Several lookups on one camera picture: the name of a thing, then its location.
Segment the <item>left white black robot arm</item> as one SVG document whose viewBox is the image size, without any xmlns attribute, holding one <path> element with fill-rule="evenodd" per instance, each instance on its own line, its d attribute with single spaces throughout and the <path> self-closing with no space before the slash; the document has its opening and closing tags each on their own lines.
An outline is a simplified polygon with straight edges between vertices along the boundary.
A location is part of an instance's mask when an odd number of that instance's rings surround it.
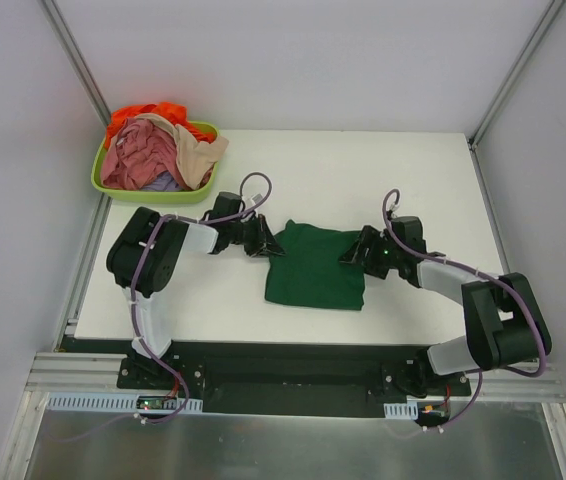
<svg viewBox="0 0 566 480">
<path fill-rule="evenodd" d="M 172 344 L 168 321 L 158 312 L 155 296 L 170 283 L 183 252 L 208 255 L 240 245 L 249 257 L 283 256 L 264 215 L 240 195 L 222 192 L 200 221 L 138 208 L 108 252 L 106 268 L 123 290 L 133 328 L 133 351 L 146 358 L 139 375 L 151 388 L 167 387 L 173 363 L 164 358 Z"/>
</svg>

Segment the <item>dark green t shirt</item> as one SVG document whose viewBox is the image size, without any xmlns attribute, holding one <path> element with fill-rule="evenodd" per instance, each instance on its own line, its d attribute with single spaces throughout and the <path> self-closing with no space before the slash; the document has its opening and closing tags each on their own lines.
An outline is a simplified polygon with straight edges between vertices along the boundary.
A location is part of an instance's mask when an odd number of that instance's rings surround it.
<svg viewBox="0 0 566 480">
<path fill-rule="evenodd" d="M 275 239 L 285 251 L 272 256 L 264 298 L 283 306 L 360 311 L 365 279 L 360 266 L 339 258 L 359 233 L 319 228 L 289 220 Z"/>
</svg>

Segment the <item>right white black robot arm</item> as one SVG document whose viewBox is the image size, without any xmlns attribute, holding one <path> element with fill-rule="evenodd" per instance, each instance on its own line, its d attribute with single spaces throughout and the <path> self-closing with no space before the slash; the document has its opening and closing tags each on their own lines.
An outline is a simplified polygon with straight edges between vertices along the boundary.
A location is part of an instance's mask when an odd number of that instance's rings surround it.
<svg viewBox="0 0 566 480">
<path fill-rule="evenodd" d="M 457 374 L 516 372 L 517 363 L 530 360 L 538 362 L 534 376 L 545 371 L 552 338 L 527 277 L 487 274 L 428 251 L 419 218 L 387 216 L 382 231 L 364 227 L 339 261 L 380 279 L 396 271 L 463 310 L 464 335 L 419 350 L 394 377 L 399 391 L 423 398 Z"/>
</svg>

